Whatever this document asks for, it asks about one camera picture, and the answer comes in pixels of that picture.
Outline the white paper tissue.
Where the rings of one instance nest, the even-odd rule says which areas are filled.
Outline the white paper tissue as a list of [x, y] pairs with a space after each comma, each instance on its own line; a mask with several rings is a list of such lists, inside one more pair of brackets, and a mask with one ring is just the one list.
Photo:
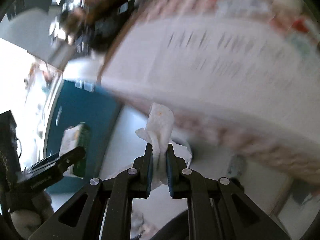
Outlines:
[[151, 190], [168, 183], [166, 152], [173, 125], [173, 112], [165, 105], [153, 103], [145, 128], [135, 131], [140, 139], [152, 145]]

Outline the green white small box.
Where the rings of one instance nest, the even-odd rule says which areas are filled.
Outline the green white small box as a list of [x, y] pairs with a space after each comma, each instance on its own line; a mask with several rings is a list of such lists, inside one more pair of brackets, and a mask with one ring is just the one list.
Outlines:
[[90, 128], [84, 122], [67, 128], [62, 137], [59, 156], [68, 155], [71, 165], [64, 172], [65, 177], [85, 177], [86, 152], [91, 137]]

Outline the checkered printed tablecloth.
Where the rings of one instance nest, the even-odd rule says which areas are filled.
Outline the checkered printed tablecloth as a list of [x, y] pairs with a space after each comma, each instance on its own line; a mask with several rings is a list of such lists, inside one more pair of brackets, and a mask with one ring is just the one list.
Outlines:
[[98, 79], [148, 113], [319, 184], [319, 0], [142, 0]]

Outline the blue kitchen cabinets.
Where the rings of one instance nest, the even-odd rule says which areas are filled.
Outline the blue kitchen cabinets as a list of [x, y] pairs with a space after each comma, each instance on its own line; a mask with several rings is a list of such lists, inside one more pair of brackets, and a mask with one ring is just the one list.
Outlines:
[[50, 156], [82, 146], [86, 155], [70, 166], [50, 194], [74, 193], [99, 175], [121, 104], [100, 86], [64, 80], [53, 102], [43, 153]]

